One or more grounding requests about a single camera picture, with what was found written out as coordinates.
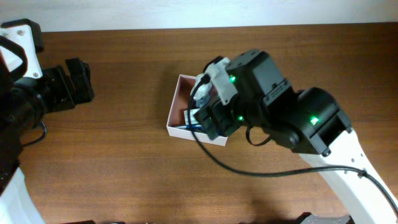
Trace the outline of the green white soap box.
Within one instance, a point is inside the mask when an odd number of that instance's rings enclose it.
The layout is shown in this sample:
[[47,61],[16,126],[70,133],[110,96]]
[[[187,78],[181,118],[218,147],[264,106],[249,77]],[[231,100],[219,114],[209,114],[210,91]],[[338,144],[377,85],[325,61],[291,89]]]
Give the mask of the green white soap box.
[[199,122],[195,119],[195,113],[197,113],[200,109],[195,108],[191,109],[189,112],[188,110],[183,111],[184,119],[185,119],[185,124],[189,125],[189,122],[191,122],[192,125],[196,125]]

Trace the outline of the blue disposable razor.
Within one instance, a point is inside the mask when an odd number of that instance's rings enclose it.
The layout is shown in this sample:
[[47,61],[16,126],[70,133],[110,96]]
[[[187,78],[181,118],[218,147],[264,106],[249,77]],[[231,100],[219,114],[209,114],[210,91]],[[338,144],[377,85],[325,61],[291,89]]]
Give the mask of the blue disposable razor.
[[186,125],[186,128],[187,129],[192,128],[192,129],[196,130],[196,129],[203,129],[203,126],[200,124],[191,124],[191,125],[188,124],[188,125]]

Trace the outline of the clear pump soap bottle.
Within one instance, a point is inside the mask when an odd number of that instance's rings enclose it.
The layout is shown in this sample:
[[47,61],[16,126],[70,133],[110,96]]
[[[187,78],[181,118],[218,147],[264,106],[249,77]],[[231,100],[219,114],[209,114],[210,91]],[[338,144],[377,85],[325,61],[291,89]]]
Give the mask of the clear pump soap bottle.
[[[201,79],[205,76],[204,73],[201,73],[199,75],[196,76],[195,78],[195,84],[190,92],[190,94],[192,95],[194,89],[198,86],[198,84],[200,83]],[[212,82],[209,82],[207,84],[203,84],[199,87],[199,89],[197,90],[197,92],[195,93],[194,97],[193,97],[193,105],[196,108],[201,108],[203,106],[205,106],[212,97],[212,89],[213,89],[213,84]]]

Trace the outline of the blue white toothbrush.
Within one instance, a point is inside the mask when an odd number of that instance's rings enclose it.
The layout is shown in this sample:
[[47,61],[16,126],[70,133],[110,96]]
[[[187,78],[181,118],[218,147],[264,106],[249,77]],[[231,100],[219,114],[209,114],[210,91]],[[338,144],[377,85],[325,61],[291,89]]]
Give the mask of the blue white toothbrush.
[[177,128],[177,129],[187,129],[188,126],[183,125],[183,126],[174,126],[173,128]]

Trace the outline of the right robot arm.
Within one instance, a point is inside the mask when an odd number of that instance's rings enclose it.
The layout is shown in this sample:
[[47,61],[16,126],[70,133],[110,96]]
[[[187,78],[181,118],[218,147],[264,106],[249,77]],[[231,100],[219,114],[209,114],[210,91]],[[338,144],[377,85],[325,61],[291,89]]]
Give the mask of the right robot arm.
[[268,141],[290,149],[306,169],[276,177],[319,173],[354,223],[396,223],[397,199],[364,153],[351,120],[327,91],[296,91],[264,51],[248,50],[234,59],[217,57],[196,80],[189,107],[203,88],[216,96],[188,115],[209,139],[230,136],[240,127],[261,128]]

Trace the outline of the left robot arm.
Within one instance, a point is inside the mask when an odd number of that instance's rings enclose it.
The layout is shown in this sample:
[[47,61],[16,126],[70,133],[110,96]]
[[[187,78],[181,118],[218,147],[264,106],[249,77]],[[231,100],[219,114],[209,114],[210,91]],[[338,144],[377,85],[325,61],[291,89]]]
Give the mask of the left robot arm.
[[79,58],[41,68],[40,25],[30,19],[1,24],[1,223],[43,223],[20,168],[24,148],[45,139],[44,116],[72,110],[95,97],[90,67]]

